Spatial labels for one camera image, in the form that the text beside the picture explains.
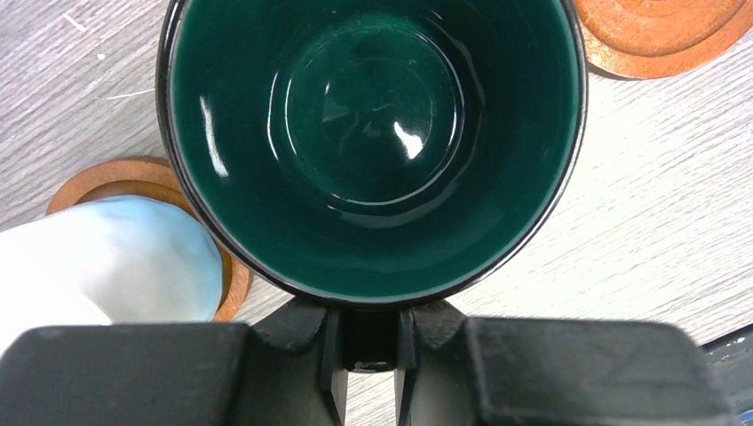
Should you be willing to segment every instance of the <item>orange coaster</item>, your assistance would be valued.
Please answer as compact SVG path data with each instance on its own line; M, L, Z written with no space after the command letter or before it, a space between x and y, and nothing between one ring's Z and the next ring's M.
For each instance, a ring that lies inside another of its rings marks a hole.
M647 79L721 55L753 27L753 0L575 0L591 64Z
M82 202L115 195L141 195L167 202L194 217L194 212L180 193L170 165L165 160L149 157L105 162L76 174L52 197L47 215ZM222 259L222 298L214 321L225 322L231 320L241 308L249 293L252 275L220 246L218 250Z

